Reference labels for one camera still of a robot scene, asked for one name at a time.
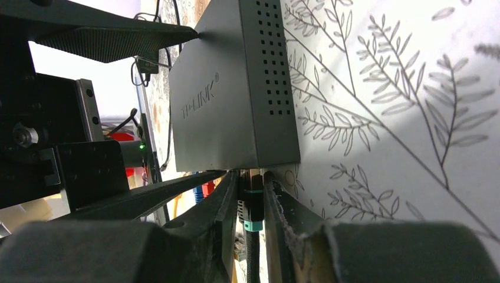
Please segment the black network switch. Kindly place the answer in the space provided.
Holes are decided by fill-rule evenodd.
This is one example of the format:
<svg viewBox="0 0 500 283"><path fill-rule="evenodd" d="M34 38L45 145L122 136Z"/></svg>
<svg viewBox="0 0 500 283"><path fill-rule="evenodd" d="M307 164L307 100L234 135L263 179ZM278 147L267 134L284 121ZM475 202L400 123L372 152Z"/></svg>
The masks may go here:
<svg viewBox="0 0 500 283"><path fill-rule="evenodd" d="M176 169L298 163L279 1L210 1L169 73Z"/></svg>

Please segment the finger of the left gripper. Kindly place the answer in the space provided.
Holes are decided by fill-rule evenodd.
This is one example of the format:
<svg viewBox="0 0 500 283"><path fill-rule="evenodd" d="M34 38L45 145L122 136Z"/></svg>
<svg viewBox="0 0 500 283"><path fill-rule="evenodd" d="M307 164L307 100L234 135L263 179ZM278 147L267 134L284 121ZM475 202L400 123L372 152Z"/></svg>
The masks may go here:
<svg viewBox="0 0 500 283"><path fill-rule="evenodd" d="M1 36L109 63L188 42L198 33L71 1L1 1Z"/></svg>
<svg viewBox="0 0 500 283"><path fill-rule="evenodd" d="M175 196L225 174L223 170L209 170L128 190L59 217L58 221L133 221L152 213Z"/></svg>

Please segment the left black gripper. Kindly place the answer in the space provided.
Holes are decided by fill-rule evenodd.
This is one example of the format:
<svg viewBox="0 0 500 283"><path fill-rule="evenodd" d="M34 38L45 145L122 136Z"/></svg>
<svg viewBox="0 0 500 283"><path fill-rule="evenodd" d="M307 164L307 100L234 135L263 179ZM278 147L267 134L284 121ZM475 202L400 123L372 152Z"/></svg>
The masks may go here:
<svg viewBox="0 0 500 283"><path fill-rule="evenodd" d="M128 188L92 82L36 73L28 41L1 34L1 207L62 192L75 211Z"/></svg>

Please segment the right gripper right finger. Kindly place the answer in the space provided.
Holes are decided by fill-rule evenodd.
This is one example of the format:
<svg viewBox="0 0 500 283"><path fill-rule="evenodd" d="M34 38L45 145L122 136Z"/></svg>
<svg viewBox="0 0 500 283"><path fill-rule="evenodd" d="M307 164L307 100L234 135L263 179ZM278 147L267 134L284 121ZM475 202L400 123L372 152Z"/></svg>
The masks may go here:
<svg viewBox="0 0 500 283"><path fill-rule="evenodd" d="M447 222L335 223L264 182L270 282L498 282L467 227Z"/></svg>

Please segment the floral patterned table mat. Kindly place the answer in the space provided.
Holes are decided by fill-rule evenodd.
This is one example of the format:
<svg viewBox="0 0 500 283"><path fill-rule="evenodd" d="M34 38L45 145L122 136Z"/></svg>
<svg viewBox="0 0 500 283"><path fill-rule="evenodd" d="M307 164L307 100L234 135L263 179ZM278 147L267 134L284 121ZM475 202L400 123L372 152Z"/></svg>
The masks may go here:
<svg viewBox="0 0 500 283"><path fill-rule="evenodd" d="M283 1L301 163L335 223L452 221L499 272L499 2Z"/></svg>

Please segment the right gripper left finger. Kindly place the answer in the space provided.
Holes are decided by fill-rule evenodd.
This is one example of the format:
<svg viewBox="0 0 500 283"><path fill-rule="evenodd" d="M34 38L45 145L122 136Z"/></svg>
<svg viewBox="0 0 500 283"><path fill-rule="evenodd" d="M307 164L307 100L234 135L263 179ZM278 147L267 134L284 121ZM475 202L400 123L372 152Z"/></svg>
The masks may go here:
<svg viewBox="0 0 500 283"><path fill-rule="evenodd" d="M239 172L164 225L31 222L1 244L2 282L230 282Z"/></svg>

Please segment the black power adapter with cord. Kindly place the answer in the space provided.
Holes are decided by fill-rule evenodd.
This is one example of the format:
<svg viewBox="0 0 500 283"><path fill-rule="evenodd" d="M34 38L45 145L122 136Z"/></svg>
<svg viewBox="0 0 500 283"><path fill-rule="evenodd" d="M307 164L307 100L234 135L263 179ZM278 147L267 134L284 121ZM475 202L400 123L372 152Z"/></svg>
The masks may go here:
<svg viewBox="0 0 500 283"><path fill-rule="evenodd" d="M179 4L181 1L141 1L141 10L133 19L160 24L182 23ZM173 173L175 155L173 147L172 111L170 106L170 70L178 58L182 45L161 48L140 55L135 59L136 83L142 83L149 103L153 138L160 173Z"/></svg>

